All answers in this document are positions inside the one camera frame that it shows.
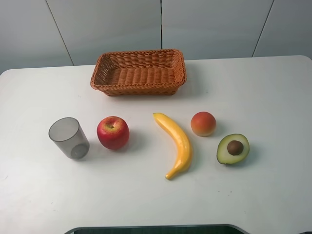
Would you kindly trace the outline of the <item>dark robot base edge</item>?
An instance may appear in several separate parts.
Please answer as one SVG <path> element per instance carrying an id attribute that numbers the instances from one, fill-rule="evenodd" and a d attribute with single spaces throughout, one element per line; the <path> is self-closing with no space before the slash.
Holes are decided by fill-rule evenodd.
<path id="1" fill-rule="evenodd" d="M 78 227 L 65 234 L 247 234 L 239 227 L 221 225 L 165 225 L 124 227 Z"/>

